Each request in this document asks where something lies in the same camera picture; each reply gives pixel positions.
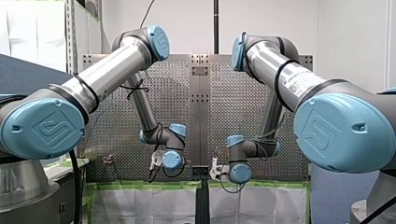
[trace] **white wall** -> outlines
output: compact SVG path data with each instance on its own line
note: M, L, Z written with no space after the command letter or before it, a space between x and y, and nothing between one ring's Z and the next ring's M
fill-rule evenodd
M103 52L119 33L139 27L150 1L103 0ZM171 53L213 52L213 0L157 0L146 24L165 29ZM243 31L285 36L301 54L317 57L318 0L220 1L219 53L230 54Z
M387 0L320 0L319 74L369 91L387 86Z

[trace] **black cable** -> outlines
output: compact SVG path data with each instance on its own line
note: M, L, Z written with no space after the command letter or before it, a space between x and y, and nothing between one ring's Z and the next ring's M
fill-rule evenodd
M387 210L394 204L396 204L396 196L393 197L392 199L390 199L387 203L384 203L378 209L376 209L370 216L368 216L366 219L364 219L360 224L370 223L371 221L373 221L373 219L375 219L376 217L381 215L381 213L383 213L385 210Z
M76 200L76 207L75 207L75 214L74 214L74 222L79 223L79 217L81 213L81 205L82 205L82 197L81 197L81 185L80 185L80 176L79 176L79 169L78 169L78 161L76 157L76 153L74 150L69 152L70 160L72 161L73 165L73 173L75 175L75 200Z
M146 15L145 15L145 17L143 18L142 23L140 24L140 29L142 29L143 24L145 23L146 18L148 17L149 11L151 10L152 4L154 4L154 2L155 2L155 0L152 0L151 3L149 4L148 10L146 11Z
M135 91L145 91L145 92L149 92L149 88L147 87L143 87L141 88L140 86L143 84L143 79L140 79L137 83L136 86L134 87L126 87L126 86L120 86L121 88L125 89L125 90L130 90L130 92L128 93L128 95L126 96L126 98L128 100L131 100L131 95L134 94Z
M158 167L157 170L155 171L153 177L151 177L151 175L152 175L152 173L153 173L153 170L150 170L150 171L149 171L149 175L148 175L148 182L149 182L149 183L152 183L152 182L154 181L155 177L157 176L158 172L160 172L160 170L161 170L161 167Z
M222 176L222 175L227 175L227 174L222 172L222 171L223 171L223 168L224 168L224 165L221 166L221 171L220 171L220 184L221 184L221 187L222 187L227 193L237 194L237 193L241 192L241 190L245 187L245 184L243 184L243 185L241 186L241 188L238 189L238 190L236 190L236 191L230 191L230 190L227 190L227 189L224 187L224 185L223 185L223 183L222 183L222 181L221 181L221 176Z
M90 114L93 113L93 112L95 112L95 111L98 109L99 104L100 104L100 100L99 100L98 95L97 95L96 92L93 90L93 88L92 88L90 85L88 85L88 84L84 81L84 79L82 79L81 77L78 76L77 73L74 73L73 76L74 76L76 79L78 79L78 81L81 83L81 85L85 86L85 87L91 92L91 94L93 95L93 97L95 98L95 102L96 102L95 108L90 112Z

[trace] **metal backplate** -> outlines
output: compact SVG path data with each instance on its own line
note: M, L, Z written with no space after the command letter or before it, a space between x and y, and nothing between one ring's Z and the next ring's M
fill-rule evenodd
M85 56L87 63L95 63L104 55ZM190 160L190 55L171 56L166 62L155 63L142 73L146 77L142 87L148 87L148 97L157 121L168 126L180 123L187 126L185 157ZM140 124L134 109L127 101L127 92L118 89L101 104L90 127L86 157L92 160L88 167L88 181L115 179L146 180L154 146L138 140ZM191 179L191 170L186 168L178 181ZM165 180L160 171L156 180Z
M312 69L312 58L301 57L302 64ZM210 58L210 109L208 122L208 157L215 151L219 164L227 162L226 138L241 134L257 136L269 89L245 73L233 71L231 56ZM253 178L271 180L307 180L308 160L298 148L292 130L293 114L286 113L279 133L281 154L266 161L252 159Z
M86 55L85 65L103 57ZM312 59L306 57L306 65L312 69ZM245 73L234 72L230 61L231 56L225 55L171 55L165 62L151 66L143 84L149 87L148 96L159 122L165 126L174 122L187 126L185 156L194 165L208 165L217 149L219 163L225 164L227 136L253 137L259 131L268 89ZM193 67L207 67L203 70L207 74L197 76ZM139 142L140 124L126 96L125 90L118 89L91 118L85 150L92 161L88 166L89 182L148 179L154 146ZM292 119L292 114L287 113L280 131L282 153L267 161L249 162L255 178L289 181L308 178L308 160L295 142ZM187 167L177 179L164 178L159 172L156 180L192 180L191 169Z

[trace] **black ring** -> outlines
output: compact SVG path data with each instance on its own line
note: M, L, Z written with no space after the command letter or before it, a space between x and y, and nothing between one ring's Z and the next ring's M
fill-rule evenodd
M74 98L69 92L65 91L64 89L62 89L60 87L53 86L53 85L49 85L47 87L47 90L54 91L54 92L58 93L65 100L70 102L70 104L74 105L79 110L82 117L84 118L85 125L88 124L88 122L90 121L90 117L88 116L87 111L85 111L84 107L82 107L82 105L79 103L79 101L77 101L76 98Z
M93 113L93 112L95 112L95 111L99 108L99 104L100 104L100 100L99 100L98 95L97 95L96 92L93 90L93 88L92 88L90 85L88 85L88 84L84 81L84 79L82 79L81 77L78 76L78 74L73 74L73 76L74 76L76 79L78 79L78 81L79 81L82 85L84 85L84 86L91 92L91 94L93 95L93 97L95 98L96 105L95 105L95 107L93 108L93 110L90 112L90 114Z
M327 80L327 81L317 85L307 95L305 95L303 97L303 99L300 101L300 103L297 104L297 108L300 107L300 105L302 105L306 100L315 96L319 91L325 89L328 86L331 86L332 84L341 83L341 82L348 82L348 81L343 80L343 79L331 79L331 80Z
M235 161L228 161L229 164L235 163L235 162L248 162L248 160L235 160Z
M277 96L277 99L279 100L279 102L285 106L285 108L287 108L289 111L292 112L292 110L290 109L290 107L288 105L286 105L285 101L282 98L282 95L279 92L279 78L280 78L280 74L282 73L283 69L290 63L297 63L300 64L299 61L294 60L294 59L288 59L285 63L283 63L282 65L279 66L279 68L276 71L276 75L275 75L275 82L274 82L274 89L275 89L275 93Z
M26 97L27 95L7 95L0 98L0 105L4 105L13 101L23 100Z
M184 151L183 148L176 148L176 147L166 147L165 150L174 150L174 151L181 151L181 152Z
M22 158L15 157L15 156L0 158L0 164L7 164L7 163L13 163L13 162L19 162L19 161L26 161L26 159L22 159Z
M283 43L283 39L279 36L276 37L277 41L279 41L279 49L282 55L285 55L285 43Z
M151 49L151 45L150 45L145 39L143 39L142 37L140 37L140 36L138 36L138 35L129 35L129 36L134 37L134 38L136 38L136 39L142 41L143 44L148 48L148 51L149 51L149 53L150 53L150 55L151 55L151 58L152 58L152 59L156 59L155 54L154 54L154 51L152 51L152 49Z
M134 38L136 38L136 39L142 41L142 43L148 48L149 54L151 55L151 62L153 63L154 61L153 61L152 59L155 59L155 58L156 58L155 55L154 55L154 51L152 51L151 45L150 45L144 38L142 38L142 37L139 36L139 35L128 34L128 32L123 33L123 34L120 36L119 47L120 47L120 45L121 45L121 42L122 42L123 38L124 38L124 37L128 37L128 36L134 37Z

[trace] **industrial robot arm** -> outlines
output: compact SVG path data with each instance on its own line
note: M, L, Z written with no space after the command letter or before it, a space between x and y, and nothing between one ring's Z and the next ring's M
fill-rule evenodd
M314 164L342 173L395 169L396 96L392 91L374 94L343 79L326 80L302 67L297 56L297 49L285 38L242 34L235 40L233 69L247 72L273 92L261 133L269 133L266 141L258 144L243 136L227 139L229 179L248 182L247 158L277 154L279 104L295 112L298 145Z
M169 56L169 41L159 26L123 34L114 51L63 85L49 85L26 98L9 95L0 101L0 157L50 159L72 150L101 102L126 82L148 143L157 132L147 95L139 90L140 70ZM164 132L160 144L183 148L179 127Z
M122 45L122 41L126 38L146 36L146 33L145 31L137 30L119 35L114 41L113 49L118 49ZM155 32L148 32L146 38L151 39L154 36L159 39L160 46L168 45L164 33L157 34ZM158 49L153 50L151 54L156 57L163 57L163 53L158 51ZM135 73L126 80L123 88L128 90L128 99L133 104L134 111L141 124L140 141L149 145L157 145L151 157L150 176L153 175L152 172L155 166L163 166L164 169L170 171L183 168L186 163L183 157L187 134L186 126L173 123L169 125L169 127L163 127L161 123L157 122L152 112L147 92L144 91L144 88L141 88L142 85L143 78L139 73ZM158 146L165 146L165 150L157 150Z

